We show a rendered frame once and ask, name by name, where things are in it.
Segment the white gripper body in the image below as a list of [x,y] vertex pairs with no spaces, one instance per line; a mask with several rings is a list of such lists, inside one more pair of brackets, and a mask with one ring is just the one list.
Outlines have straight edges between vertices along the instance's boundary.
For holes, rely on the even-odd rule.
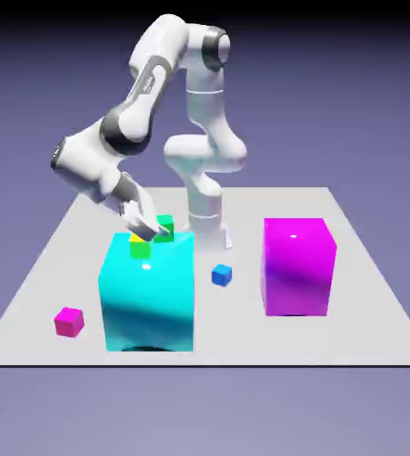
[[151,241],[161,233],[156,208],[146,191],[138,194],[138,200],[122,202],[119,212],[128,230],[142,240]]

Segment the small green cube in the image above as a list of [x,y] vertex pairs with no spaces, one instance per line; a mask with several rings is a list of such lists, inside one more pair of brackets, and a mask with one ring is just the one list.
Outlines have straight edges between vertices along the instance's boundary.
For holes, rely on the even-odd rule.
[[160,231],[154,241],[157,243],[173,241],[175,237],[173,216],[170,214],[157,215],[157,222]]

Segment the small yellow cube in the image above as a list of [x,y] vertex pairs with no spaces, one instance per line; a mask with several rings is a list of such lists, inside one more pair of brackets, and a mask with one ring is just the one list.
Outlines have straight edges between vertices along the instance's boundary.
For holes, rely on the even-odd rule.
[[135,233],[130,234],[129,251],[134,259],[149,259],[152,254],[151,244]]

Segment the small blue cube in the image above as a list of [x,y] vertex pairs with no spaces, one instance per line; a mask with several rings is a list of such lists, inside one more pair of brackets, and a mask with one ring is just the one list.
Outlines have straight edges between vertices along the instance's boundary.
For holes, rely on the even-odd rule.
[[233,270],[229,265],[216,265],[211,272],[211,280],[214,284],[225,287],[232,279]]

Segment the small magenta cube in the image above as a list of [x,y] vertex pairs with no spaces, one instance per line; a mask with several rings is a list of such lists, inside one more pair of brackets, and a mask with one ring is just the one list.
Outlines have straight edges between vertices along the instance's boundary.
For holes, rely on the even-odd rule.
[[83,311],[70,307],[63,307],[53,321],[56,334],[67,338],[75,338],[85,326]]

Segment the large cyan box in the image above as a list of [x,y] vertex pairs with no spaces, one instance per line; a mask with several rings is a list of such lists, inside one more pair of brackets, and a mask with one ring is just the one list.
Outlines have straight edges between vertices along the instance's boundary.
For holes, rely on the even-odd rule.
[[106,347],[192,352],[194,235],[150,247],[149,259],[135,259],[129,235],[113,236],[98,277]]

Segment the large magenta box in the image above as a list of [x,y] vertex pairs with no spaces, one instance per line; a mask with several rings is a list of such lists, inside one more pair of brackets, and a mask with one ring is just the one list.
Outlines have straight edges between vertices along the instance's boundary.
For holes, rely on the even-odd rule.
[[260,279],[266,315],[327,315],[336,252],[322,218],[266,218]]

